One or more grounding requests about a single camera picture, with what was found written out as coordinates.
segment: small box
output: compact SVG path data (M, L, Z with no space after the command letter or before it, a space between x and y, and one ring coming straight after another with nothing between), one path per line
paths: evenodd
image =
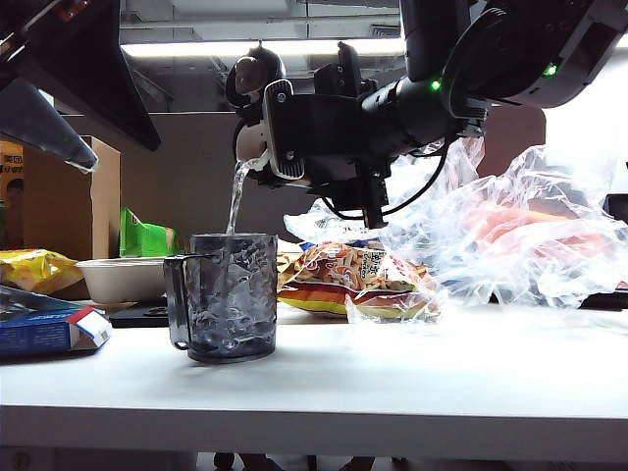
M91 307L17 314L0 322L0 357L91 350L111 332L109 321Z

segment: white table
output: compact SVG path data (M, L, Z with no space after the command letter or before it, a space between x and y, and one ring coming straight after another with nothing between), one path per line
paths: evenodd
M116 330L92 356L2 366L2 441L628 463L627 358L626 312L283 324L271 356L224 366L188 359L166 329Z

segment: yellow snack bag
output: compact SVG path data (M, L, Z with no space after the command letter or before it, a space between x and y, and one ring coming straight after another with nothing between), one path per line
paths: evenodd
M76 260L50 250L0 250L1 283L50 294L82 280L76 264Z

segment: plastic bag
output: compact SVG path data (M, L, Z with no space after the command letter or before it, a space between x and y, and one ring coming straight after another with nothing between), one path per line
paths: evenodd
M1 282L26 291L50 294L82 280L82 271L76 264L76 260L50 250L2 250Z
M589 295L613 292L628 280L628 227L601 208L616 154L592 156L595 167L584 179L582 168L537 146L502 176L478 179L483 154L482 139L458 139L423 197L389 216L387 228L362 235L378 237L398 259L425 265L435 296L446 290L465 305L486 304L494 294L501 303L579 307ZM429 160L395 162L392 205L427 181ZM307 215L286 216L286 224L306 240L352 239L361 227L319 203Z
M288 272L278 298L301 309L376 322L440 315L425 267L397 260L381 246L312 245Z
M484 157L484 139L458 139L447 153L442 174L423 198L436 198L447 194L462 184L478 178L477 166ZM438 166L440 157L417 158L410 155L399 157L391 167L392 175L386 180L390 205L393 208L406 201L423 187ZM404 209L386 218L388 222L402 222L411 209ZM348 211L348 216L361 216L360 212ZM284 216L286 229L301 240L312 243L325 241L353 242L378 238L382 230L367 230L362 221L346 221L332 213L322 200L317 199L312 208L299 216Z
M174 229L142 223L131 209L120 215L120 257L161 257L175 255L179 236Z
M501 177L436 188L381 238L466 305L494 294L502 303L578 307L626 279L628 227L600 207L608 179L580 184L573 175L533 147Z
M35 311L82 309L83 306L43 294L0 286L0 322Z

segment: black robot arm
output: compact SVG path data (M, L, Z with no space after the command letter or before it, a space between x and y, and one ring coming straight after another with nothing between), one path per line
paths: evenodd
M314 94L294 94L281 76L260 83L245 106L230 97L244 127L264 129L268 164L252 176L273 187L306 186L337 214L361 210L357 219L367 227L383 227L400 209L382 209L398 155L443 142L429 185L450 143L484 135L493 103L548 108L571 100L626 32L627 4L491 0L472 23L467 0L401 0L406 78L377 89L362 79L355 51L340 43L339 62L315 74Z

